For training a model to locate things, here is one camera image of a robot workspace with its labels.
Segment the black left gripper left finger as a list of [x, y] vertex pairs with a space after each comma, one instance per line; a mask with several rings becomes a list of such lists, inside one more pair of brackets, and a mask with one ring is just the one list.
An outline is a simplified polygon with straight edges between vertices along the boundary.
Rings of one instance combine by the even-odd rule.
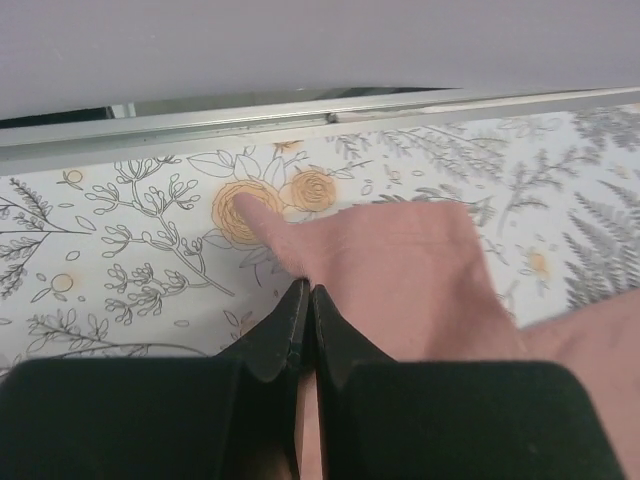
[[310, 287], [212, 357], [39, 359], [1, 386], [5, 479], [296, 479]]

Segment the pink t shirt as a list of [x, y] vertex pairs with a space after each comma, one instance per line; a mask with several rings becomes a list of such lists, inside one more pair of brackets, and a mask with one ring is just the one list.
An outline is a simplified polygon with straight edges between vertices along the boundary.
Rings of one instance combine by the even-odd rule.
[[359, 205], [290, 224], [256, 195], [232, 200], [291, 275], [396, 360], [549, 360], [586, 386], [626, 476], [639, 475], [639, 293], [518, 328], [457, 202]]

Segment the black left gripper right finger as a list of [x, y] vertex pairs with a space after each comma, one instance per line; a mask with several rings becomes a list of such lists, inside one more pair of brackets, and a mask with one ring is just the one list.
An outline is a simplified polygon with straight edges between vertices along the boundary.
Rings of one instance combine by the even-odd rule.
[[620, 479], [584, 387], [540, 361], [399, 362], [312, 293], [329, 479]]

